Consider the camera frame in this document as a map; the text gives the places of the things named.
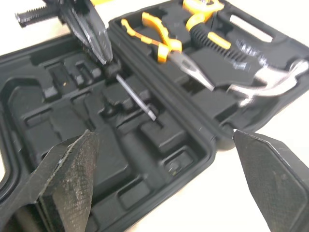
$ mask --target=empty tool slot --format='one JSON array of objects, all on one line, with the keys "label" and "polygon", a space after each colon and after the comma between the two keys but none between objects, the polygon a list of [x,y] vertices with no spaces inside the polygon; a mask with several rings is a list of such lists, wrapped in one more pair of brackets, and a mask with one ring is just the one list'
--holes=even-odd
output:
[{"label": "empty tool slot", "polygon": [[228,117],[233,115],[238,110],[238,107],[236,104],[231,105],[230,107],[223,110],[221,113],[219,113],[215,119],[220,123],[226,120]]},{"label": "empty tool slot", "polygon": [[81,73],[81,75],[83,76],[85,84],[87,86],[91,85],[93,83],[92,74],[88,70],[88,68],[85,66],[85,64],[84,63],[78,63],[78,64],[76,64],[76,67],[77,67],[78,71]]},{"label": "empty tool slot", "polygon": [[270,43],[273,40],[273,37],[268,35],[267,33],[263,32],[259,28],[253,26],[252,24],[248,23],[247,21],[239,18],[236,15],[231,15],[230,22],[234,25],[238,26],[239,28],[243,29],[244,31],[248,32],[249,34],[255,36],[257,39]]},{"label": "empty tool slot", "polygon": [[28,127],[33,127],[33,126],[36,126],[36,125],[48,120],[51,111],[52,111],[51,109],[47,109],[47,110],[39,112],[39,113],[37,113],[33,116],[27,117],[26,120],[25,120],[26,125]]},{"label": "empty tool slot", "polygon": [[183,145],[187,133],[168,113],[161,114],[160,123],[148,122],[141,126],[141,134],[152,144],[152,147],[165,156],[171,149]]},{"label": "empty tool slot", "polygon": [[190,95],[195,95],[205,89],[205,87],[198,81],[189,79],[187,82],[182,84],[182,87],[185,91],[187,91]]},{"label": "empty tool slot", "polygon": [[151,190],[142,179],[135,179],[121,189],[118,196],[125,209],[129,209],[150,193]]},{"label": "empty tool slot", "polygon": [[70,93],[76,89],[75,84],[70,80],[70,75],[62,63],[46,67],[53,78],[53,83],[63,94]]}]

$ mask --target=screwdriver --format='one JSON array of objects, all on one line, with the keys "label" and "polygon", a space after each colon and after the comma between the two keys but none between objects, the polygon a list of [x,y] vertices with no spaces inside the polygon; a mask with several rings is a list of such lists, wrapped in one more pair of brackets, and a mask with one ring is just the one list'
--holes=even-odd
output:
[{"label": "screwdriver", "polygon": [[90,0],[44,0],[47,5],[43,8],[17,14],[19,24],[24,27],[53,16],[58,16],[61,22],[68,25],[84,46],[84,50],[94,60],[98,60],[103,66],[110,64],[114,70],[110,76],[127,91],[136,104],[155,121],[156,116],[152,110],[140,99],[134,90],[119,74],[121,68],[113,64],[111,41],[108,37],[105,25]]}]

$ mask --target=black plastic tool case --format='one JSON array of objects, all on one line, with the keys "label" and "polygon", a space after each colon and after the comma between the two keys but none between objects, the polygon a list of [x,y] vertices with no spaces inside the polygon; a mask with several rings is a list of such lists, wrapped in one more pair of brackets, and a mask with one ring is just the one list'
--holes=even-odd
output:
[{"label": "black plastic tool case", "polygon": [[[230,26],[226,36],[233,44],[242,38],[281,69],[296,58],[308,58],[304,45],[224,3],[223,11],[274,38],[265,43]],[[160,17],[182,41],[184,52],[221,88],[210,92],[169,61],[158,64],[147,45],[127,35],[120,24],[123,17],[135,30],[159,40],[154,30],[142,26],[143,11]],[[308,90],[309,78],[303,75],[286,94],[238,108],[238,99],[225,88],[231,83],[250,85],[253,75],[233,69],[209,47],[195,49],[185,30],[190,16],[181,1],[169,1],[110,22],[122,75],[157,114],[156,122],[119,83],[105,80],[99,65],[71,35],[0,58],[0,148],[6,168],[0,208],[52,146],[90,129],[100,136],[100,154],[86,231],[123,231],[211,165],[217,149],[231,148],[234,128],[259,129]],[[220,25],[216,17],[208,22],[213,30]]]}]

